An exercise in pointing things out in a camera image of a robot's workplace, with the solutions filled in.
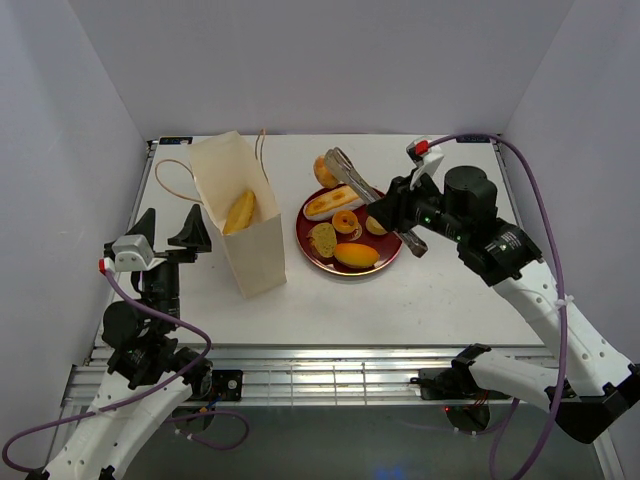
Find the small round brown bun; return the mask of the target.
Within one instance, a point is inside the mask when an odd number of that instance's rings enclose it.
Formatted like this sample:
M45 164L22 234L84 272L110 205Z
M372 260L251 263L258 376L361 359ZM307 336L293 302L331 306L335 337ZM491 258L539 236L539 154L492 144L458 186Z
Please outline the small round brown bun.
M327 169L325 165L325 157L323 155L320 155L315 159L313 172L316 180L323 188L333 189L340 184L340 181Z

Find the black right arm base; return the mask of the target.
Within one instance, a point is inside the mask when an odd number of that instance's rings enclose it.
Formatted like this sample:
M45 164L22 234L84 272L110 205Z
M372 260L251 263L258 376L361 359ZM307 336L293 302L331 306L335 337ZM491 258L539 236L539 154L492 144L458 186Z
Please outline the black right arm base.
M464 404L446 405L444 413L454 429L467 434L486 434L490 431L490 409L488 400L491 391L481 388L472 378L470 367L481 354L490 352L484 344L466 347L448 368L437 374L420 369L410 383L420 389L422 400L461 400Z

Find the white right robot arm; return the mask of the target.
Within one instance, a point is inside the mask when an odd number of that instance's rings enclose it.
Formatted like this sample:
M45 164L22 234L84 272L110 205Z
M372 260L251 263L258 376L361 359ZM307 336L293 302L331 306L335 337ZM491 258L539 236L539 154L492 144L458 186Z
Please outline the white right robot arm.
M564 379L552 369L473 344L425 384L464 397L499 392L542 410L549 410L559 393L556 424L589 444L638 402L639 367L560 295L539 248L522 229L498 217L496 199L497 187L483 170L462 166L445 174L442 188L427 174L416 184L396 177L367 211L387 231L422 226L454 241L463 264L506 300L564 365Z

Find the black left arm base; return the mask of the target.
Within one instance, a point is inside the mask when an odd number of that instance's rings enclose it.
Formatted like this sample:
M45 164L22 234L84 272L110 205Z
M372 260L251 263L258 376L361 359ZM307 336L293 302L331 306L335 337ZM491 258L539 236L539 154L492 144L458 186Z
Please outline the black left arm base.
M192 394L187 407L178 407L170 419L179 419L175 425L189 433L205 431L214 420L205 413L216 410L220 402L238 402L242 398L243 371L216 369L210 360L203 360L184 377Z

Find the metal serving tongs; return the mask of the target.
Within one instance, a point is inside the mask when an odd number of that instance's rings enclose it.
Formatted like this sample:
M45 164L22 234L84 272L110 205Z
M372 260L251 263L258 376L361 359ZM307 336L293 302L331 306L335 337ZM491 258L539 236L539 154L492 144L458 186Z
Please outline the metal serving tongs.
M329 172L340 182L350 186L366 205L382 198L382 195L362 178L351 163L351 160L339 147L331 148L325 153L324 163ZM409 248L415 257L421 258L427 253L427 244L415 233L394 232L394 234Z

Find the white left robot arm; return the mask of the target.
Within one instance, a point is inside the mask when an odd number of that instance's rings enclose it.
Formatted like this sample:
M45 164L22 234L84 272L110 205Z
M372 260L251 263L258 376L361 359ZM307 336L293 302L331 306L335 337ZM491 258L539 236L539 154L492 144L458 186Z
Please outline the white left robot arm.
M118 300L103 314L102 339L113 352L76 430L32 479L119 479L169 414L212 387L204 352L180 347L179 268L211 250L201 209L189 210L168 250L154 249L156 212L149 208L122 236L105 244L99 271Z

